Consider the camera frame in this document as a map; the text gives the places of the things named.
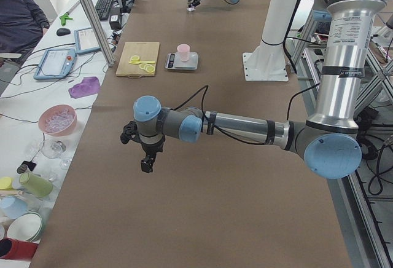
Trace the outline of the digital kitchen scale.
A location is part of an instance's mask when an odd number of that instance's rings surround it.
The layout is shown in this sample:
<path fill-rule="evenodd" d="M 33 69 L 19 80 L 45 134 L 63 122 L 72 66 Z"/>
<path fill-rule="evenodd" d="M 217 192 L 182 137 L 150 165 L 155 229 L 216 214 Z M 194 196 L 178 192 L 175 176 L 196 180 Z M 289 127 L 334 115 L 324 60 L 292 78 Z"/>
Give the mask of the digital kitchen scale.
<path fill-rule="evenodd" d="M 165 68 L 172 70 L 194 71 L 198 67 L 199 56 L 196 52 L 190 52 L 189 59 L 182 61 L 180 55 L 176 53 L 169 53 L 166 58 Z"/>

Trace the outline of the lemon slice front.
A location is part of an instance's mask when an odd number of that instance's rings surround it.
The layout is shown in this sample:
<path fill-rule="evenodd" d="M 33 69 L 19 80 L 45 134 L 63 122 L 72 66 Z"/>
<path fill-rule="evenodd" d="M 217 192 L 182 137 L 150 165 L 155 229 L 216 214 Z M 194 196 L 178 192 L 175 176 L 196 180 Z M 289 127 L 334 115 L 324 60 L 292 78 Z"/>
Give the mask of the lemon slice front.
<path fill-rule="evenodd" d="M 154 73 L 155 72 L 155 67 L 153 66 L 152 69 L 146 70 L 148 73 Z"/>

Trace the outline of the pink plastic cup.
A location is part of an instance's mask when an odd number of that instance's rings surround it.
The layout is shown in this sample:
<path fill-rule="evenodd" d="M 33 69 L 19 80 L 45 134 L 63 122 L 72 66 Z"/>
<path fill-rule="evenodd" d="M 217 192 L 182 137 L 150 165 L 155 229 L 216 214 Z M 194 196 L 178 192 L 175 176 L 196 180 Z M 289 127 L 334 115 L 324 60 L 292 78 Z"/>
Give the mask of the pink plastic cup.
<path fill-rule="evenodd" d="M 177 54 L 182 62 L 186 62 L 190 58 L 190 46 L 188 44 L 179 44 L 177 46 Z"/>

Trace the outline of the white green-rimmed bowl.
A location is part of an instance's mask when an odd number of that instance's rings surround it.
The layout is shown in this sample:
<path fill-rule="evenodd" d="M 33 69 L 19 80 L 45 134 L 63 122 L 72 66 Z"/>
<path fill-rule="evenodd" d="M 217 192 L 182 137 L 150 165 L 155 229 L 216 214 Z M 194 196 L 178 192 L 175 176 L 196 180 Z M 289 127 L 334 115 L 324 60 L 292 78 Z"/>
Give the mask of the white green-rimmed bowl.
<path fill-rule="evenodd" d="M 39 240 L 44 222 L 39 213 L 28 212 L 15 219 L 7 230 L 7 236 L 25 242 Z"/>

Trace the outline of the blue teach pendant near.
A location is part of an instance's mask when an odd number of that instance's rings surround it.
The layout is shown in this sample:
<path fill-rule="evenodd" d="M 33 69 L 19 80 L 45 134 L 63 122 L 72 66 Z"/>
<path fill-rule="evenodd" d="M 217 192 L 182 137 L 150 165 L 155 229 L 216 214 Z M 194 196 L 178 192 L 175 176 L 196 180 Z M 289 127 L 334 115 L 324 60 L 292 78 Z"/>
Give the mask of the blue teach pendant near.
<path fill-rule="evenodd" d="M 49 80 L 66 77 L 73 68 L 76 56 L 76 50 L 73 48 L 46 50 L 33 78 L 35 80 Z"/>

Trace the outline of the aluminium frame post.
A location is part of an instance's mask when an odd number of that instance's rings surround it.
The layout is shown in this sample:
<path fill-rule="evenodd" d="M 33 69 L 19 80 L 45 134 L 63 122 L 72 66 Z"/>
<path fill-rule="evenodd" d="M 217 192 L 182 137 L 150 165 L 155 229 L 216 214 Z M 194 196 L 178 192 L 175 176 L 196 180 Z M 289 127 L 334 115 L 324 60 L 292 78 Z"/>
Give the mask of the aluminium frame post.
<path fill-rule="evenodd" d="M 101 22 L 98 18 L 98 14 L 96 13 L 95 7 L 93 5 L 92 0 L 79 0 L 82 8 L 90 22 L 91 27 L 93 28 L 93 32 L 95 34 L 96 40 L 101 48 L 101 51 L 106 59 L 106 63 L 108 67 L 112 67 L 115 63 L 115 58 L 109 47 L 109 43 L 106 39 L 106 35 L 101 26 Z"/>

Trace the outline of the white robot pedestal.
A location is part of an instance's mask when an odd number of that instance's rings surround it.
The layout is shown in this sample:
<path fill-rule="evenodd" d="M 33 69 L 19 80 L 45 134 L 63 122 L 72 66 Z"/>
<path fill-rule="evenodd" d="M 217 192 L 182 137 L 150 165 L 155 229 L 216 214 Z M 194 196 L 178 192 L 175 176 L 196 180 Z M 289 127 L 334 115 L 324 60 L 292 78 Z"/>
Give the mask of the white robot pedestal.
<path fill-rule="evenodd" d="M 270 0 L 260 44 L 252 53 L 243 53 L 247 81 L 288 81 L 284 46 L 298 0 Z"/>

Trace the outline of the pink bowl with ice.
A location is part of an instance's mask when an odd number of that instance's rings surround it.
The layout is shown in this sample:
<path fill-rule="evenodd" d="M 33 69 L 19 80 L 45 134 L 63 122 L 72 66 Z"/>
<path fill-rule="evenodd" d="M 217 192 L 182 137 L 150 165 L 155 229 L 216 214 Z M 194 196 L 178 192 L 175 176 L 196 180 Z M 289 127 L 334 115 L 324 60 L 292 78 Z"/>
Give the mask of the pink bowl with ice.
<path fill-rule="evenodd" d="M 39 129 L 50 136 L 70 135 L 76 125 L 76 110 L 67 104 L 58 104 L 48 108 L 38 120 Z"/>

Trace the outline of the blue teach pendant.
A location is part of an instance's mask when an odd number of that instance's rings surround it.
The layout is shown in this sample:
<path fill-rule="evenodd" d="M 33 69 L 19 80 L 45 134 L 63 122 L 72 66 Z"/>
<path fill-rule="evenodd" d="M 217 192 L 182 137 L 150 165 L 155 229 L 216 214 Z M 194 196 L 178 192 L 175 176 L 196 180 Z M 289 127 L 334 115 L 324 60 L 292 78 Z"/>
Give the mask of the blue teach pendant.
<path fill-rule="evenodd" d="M 93 28 L 75 30 L 74 39 L 76 43 L 76 54 L 78 55 L 96 52 L 101 49 Z"/>
<path fill-rule="evenodd" d="M 73 68 L 76 56 L 76 50 L 73 48 L 46 50 L 33 78 L 35 80 L 49 80 L 66 77 Z"/>

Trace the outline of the lemon slice pair top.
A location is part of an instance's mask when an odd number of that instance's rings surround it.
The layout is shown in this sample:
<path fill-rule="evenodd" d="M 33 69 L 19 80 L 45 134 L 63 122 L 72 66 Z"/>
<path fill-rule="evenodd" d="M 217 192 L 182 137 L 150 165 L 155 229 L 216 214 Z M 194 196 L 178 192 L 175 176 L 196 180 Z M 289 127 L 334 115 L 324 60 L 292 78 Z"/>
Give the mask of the lemon slice pair top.
<path fill-rule="evenodd" d="M 139 55 L 133 55 L 130 57 L 131 62 L 138 62 L 140 61 L 140 56 Z"/>

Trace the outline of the yellow plastic knife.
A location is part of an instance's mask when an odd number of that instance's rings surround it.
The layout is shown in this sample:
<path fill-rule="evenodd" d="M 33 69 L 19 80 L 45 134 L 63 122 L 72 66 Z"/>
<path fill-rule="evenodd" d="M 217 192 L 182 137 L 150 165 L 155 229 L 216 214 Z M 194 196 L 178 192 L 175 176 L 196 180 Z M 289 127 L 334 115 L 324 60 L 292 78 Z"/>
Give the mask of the yellow plastic knife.
<path fill-rule="evenodd" d="M 133 64 L 133 65 L 140 65 L 140 64 L 155 64 L 155 61 L 152 60 L 147 60 L 147 61 L 129 61 L 129 64 Z"/>

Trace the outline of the seated person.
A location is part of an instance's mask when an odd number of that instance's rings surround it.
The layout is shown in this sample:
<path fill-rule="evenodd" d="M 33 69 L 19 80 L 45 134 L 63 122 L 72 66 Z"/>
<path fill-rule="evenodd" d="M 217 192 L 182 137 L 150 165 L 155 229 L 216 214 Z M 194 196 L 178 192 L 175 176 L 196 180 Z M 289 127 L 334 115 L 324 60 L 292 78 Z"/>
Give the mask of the seated person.
<path fill-rule="evenodd" d="M 50 28 L 44 11 L 33 0 L 1 0 L 1 52 L 19 53 L 21 66 Z"/>

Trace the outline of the purple cloth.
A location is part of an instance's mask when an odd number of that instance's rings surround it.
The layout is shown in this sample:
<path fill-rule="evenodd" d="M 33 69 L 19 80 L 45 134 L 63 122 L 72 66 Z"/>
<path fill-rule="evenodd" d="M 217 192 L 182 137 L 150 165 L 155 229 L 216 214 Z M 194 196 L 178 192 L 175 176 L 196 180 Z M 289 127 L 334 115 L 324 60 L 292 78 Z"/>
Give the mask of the purple cloth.
<path fill-rule="evenodd" d="M 99 93 L 101 85 L 99 79 L 95 76 L 84 77 L 82 81 L 69 88 L 68 92 L 71 98 L 78 99 Z"/>

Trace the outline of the wooden cutting board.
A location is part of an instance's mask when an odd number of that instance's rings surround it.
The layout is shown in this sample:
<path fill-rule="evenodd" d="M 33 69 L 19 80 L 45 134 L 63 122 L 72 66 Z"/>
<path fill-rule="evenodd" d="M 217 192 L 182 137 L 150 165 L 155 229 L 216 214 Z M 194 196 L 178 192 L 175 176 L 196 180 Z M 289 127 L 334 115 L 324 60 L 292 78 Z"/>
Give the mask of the wooden cutting board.
<path fill-rule="evenodd" d="M 117 77 L 154 77 L 159 42 L 126 42 L 115 75 Z"/>

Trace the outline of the black computer mouse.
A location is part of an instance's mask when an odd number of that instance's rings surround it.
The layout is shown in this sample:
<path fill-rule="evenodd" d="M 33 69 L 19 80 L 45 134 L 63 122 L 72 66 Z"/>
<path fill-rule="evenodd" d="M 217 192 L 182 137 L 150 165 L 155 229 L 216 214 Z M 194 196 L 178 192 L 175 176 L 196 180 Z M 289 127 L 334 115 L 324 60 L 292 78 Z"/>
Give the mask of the black computer mouse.
<path fill-rule="evenodd" d="M 71 33 L 71 30 L 68 28 L 58 28 L 56 31 L 56 35 L 59 37 L 69 35 L 70 33 Z"/>

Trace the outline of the yellow cup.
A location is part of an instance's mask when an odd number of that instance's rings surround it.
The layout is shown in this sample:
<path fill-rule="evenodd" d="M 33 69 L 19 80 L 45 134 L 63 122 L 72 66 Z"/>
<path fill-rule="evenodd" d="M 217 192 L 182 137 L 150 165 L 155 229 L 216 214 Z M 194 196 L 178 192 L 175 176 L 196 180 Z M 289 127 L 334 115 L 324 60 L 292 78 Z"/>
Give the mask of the yellow cup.
<path fill-rule="evenodd" d="M 0 177 L 0 190 L 1 191 L 8 191 L 13 189 L 12 187 L 13 178 L 9 176 Z"/>

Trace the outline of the red cup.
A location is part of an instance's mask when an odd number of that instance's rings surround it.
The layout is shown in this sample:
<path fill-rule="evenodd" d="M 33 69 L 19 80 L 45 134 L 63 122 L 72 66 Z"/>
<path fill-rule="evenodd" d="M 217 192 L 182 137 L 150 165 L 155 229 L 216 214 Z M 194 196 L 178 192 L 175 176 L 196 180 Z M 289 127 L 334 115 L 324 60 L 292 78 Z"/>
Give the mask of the red cup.
<path fill-rule="evenodd" d="M 38 246 L 37 243 L 24 242 L 14 238 L 1 239 L 1 259 L 30 261 Z"/>

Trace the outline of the black keyboard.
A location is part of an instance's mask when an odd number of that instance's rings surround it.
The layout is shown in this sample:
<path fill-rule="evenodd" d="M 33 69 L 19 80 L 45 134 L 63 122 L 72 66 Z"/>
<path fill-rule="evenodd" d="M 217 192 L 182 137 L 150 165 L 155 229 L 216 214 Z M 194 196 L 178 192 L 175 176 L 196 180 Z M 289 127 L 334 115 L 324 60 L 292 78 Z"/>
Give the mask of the black keyboard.
<path fill-rule="evenodd" d="M 114 0 L 97 0 L 95 10 L 101 21 L 108 19 L 113 1 Z"/>

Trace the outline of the clear wine glass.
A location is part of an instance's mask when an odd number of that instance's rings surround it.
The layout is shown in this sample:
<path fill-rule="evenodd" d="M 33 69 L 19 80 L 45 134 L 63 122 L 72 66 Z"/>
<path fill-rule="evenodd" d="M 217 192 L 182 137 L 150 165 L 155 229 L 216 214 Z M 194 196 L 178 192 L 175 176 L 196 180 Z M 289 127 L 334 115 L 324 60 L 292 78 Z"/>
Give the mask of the clear wine glass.
<path fill-rule="evenodd" d="M 45 140 L 40 143 L 40 150 L 46 158 L 57 159 L 66 151 L 66 145 L 58 140 Z"/>

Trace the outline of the blue teach pendant far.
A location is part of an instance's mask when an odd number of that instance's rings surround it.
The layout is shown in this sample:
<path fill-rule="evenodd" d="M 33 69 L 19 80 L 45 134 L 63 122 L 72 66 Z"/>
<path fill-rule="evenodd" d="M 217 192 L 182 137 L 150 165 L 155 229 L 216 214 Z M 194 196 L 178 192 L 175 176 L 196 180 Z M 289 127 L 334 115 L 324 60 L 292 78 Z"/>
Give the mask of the blue teach pendant far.
<path fill-rule="evenodd" d="M 93 28 L 75 30 L 74 39 L 76 43 L 76 54 L 78 55 L 96 52 L 101 49 Z"/>

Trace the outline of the green cup lying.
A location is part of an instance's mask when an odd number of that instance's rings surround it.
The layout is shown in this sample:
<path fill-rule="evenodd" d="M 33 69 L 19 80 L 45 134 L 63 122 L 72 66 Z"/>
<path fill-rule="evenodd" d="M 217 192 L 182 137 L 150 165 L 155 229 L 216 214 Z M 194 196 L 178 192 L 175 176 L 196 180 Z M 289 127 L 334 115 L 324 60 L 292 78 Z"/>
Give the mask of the green cup lying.
<path fill-rule="evenodd" d="M 19 183 L 38 198 L 44 198 L 53 191 L 51 182 L 27 171 L 20 175 Z"/>

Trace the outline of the light blue cup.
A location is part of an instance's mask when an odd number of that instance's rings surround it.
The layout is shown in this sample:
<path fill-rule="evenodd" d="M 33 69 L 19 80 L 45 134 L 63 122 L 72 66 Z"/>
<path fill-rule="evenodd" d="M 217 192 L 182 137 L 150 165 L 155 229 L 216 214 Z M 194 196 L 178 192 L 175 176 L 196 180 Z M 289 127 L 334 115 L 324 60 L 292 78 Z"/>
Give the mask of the light blue cup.
<path fill-rule="evenodd" d="M 1 199 L 1 210 L 10 219 L 17 219 L 28 211 L 28 205 L 18 197 L 7 196 Z"/>

